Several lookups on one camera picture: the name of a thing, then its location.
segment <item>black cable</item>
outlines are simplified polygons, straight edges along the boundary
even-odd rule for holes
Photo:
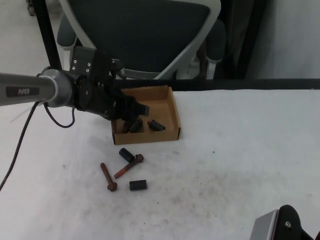
[[[43,104],[43,106],[44,106],[46,113],[51,118],[51,120],[55,124],[57,124],[59,127],[63,128],[63,129],[67,129],[67,128],[70,128],[73,124],[75,124],[76,119],[75,119],[75,109],[74,108],[72,108],[72,113],[71,113],[72,114],[72,122],[69,125],[65,126],[65,125],[61,125],[59,122],[57,122],[57,120],[55,120],[54,116],[52,116],[51,112],[49,111],[48,104],[46,102]]]
[[[22,129],[22,132],[21,132],[21,135],[20,135],[20,138],[19,138],[19,141],[18,141],[18,144],[16,146],[16,149],[15,149],[15,153],[14,153],[14,156],[13,156],[13,159],[12,159],[12,162],[11,162],[11,165],[9,167],[9,170],[8,172],[6,173],[4,179],[2,180],[2,183],[0,185],[0,191],[1,189],[4,187],[12,169],[14,168],[15,166],[15,163],[16,163],[16,160],[17,160],[17,156],[18,156],[18,153],[19,153],[19,150],[20,150],[20,147],[21,147],[21,143],[22,143],[22,140],[24,139],[24,136],[25,136],[25,133],[26,133],[26,130],[27,130],[27,127],[29,125],[29,122],[30,122],[30,119],[32,117],[32,115],[34,114],[35,110],[36,110],[36,107],[38,106],[39,102],[35,102],[34,105],[32,106],[31,108],[31,111],[29,113],[29,116],[27,117],[26,121],[25,121],[25,124],[23,126],[23,129]]]

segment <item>cardboard box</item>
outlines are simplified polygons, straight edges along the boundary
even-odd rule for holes
[[[118,119],[111,122],[112,137],[115,145],[141,144],[178,140],[181,125],[177,106],[171,87],[148,86],[124,89],[126,95],[150,107],[149,116],[140,116],[143,127],[136,133],[122,133],[124,121]],[[165,126],[164,131],[153,131],[148,121],[155,120]]]

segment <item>black rubber cylinder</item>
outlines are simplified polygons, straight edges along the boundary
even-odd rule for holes
[[[162,124],[158,123],[158,122],[155,121],[155,120],[148,121],[148,125],[149,125],[149,127],[150,127],[152,130],[155,130],[155,131],[163,131],[163,130],[166,130],[166,127],[165,127],[165,126],[163,126]]]
[[[128,163],[131,163],[133,160],[135,160],[135,156],[132,155],[131,152],[129,152],[125,148],[121,148],[119,151],[119,154],[121,157],[123,157]]]
[[[130,133],[136,133],[143,125],[144,121],[141,118],[138,118],[134,124],[130,127]]]
[[[130,191],[147,189],[147,180],[138,180],[129,182]]]

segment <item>bolt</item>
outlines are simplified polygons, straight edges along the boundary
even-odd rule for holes
[[[289,228],[291,228],[291,223],[288,222],[288,221],[286,221],[285,224],[284,224],[284,226],[289,229]]]
[[[117,183],[112,181],[112,178],[108,172],[108,169],[103,162],[100,164],[100,167],[104,173],[106,180],[108,181],[108,190],[110,190],[111,192],[114,192],[115,190],[117,190],[117,186],[118,186]]]
[[[142,163],[144,160],[144,156],[142,156],[141,154],[137,154],[135,155],[135,159],[130,162],[128,165],[126,165],[124,168],[122,168],[120,171],[118,171],[115,175],[114,178],[118,179],[120,178],[123,174],[125,174],[129,169],[131,169],[134,165],[138,164],[138,163]]]

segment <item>white table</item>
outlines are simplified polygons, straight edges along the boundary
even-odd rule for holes
[[[110,123],[76,112],[57,127],[43,107],[0,193],[1,240],[248,240],[257,217],[290,204],[320,230],[320,91],[175,92],[179,141],[126,145],[145,162],[107,190],[126,161]],[[0,177],[31,104],[1,107]],[[63,124],[71,109],[52,110]],[[129,191],[146,179],[148,189]]]

